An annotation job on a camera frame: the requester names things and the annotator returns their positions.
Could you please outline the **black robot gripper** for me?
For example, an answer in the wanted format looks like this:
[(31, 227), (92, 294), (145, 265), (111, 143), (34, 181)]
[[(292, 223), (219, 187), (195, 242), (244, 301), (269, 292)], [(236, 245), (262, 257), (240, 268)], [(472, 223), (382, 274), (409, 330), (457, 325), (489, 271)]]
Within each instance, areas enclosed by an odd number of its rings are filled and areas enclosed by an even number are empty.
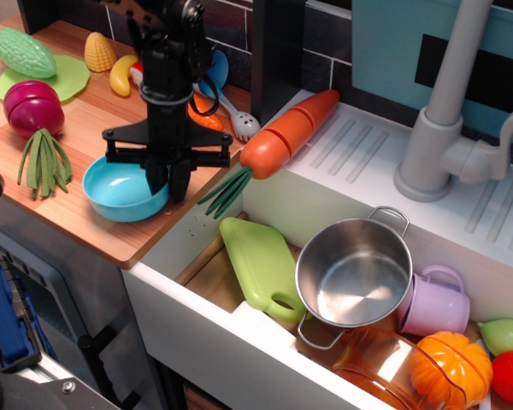
[(150, 193), (155, 195), (168, 183), (175, 203), (185, 200), (192, 169), (229, 167), (233, 138), (200, 126), (188, 114), (193, 88), (180, 96), (160, 93), (147, 85), (139, 87), (146, 102), (147, 118), (128, 126), (103, 131), (106, 158), (110, 162), (144, 166)]

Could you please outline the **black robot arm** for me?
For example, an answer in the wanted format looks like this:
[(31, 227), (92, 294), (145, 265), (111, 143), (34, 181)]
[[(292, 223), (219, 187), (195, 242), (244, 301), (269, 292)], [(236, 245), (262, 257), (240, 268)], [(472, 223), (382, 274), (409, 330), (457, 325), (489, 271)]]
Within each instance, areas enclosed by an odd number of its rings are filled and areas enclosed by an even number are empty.
[(229, 167), (233, 137), (200, 126), (189, 116), (193, 86), (213, 66), (213, 47), (203, 28), (199, 1), (107, 1), (123, 15), (142, 63), (139, 93), (147, 117), (103, 131), (109, 162), (140, 165), (150, 192), (168, 187), (174, 202), (185, 199), (192, 172)]

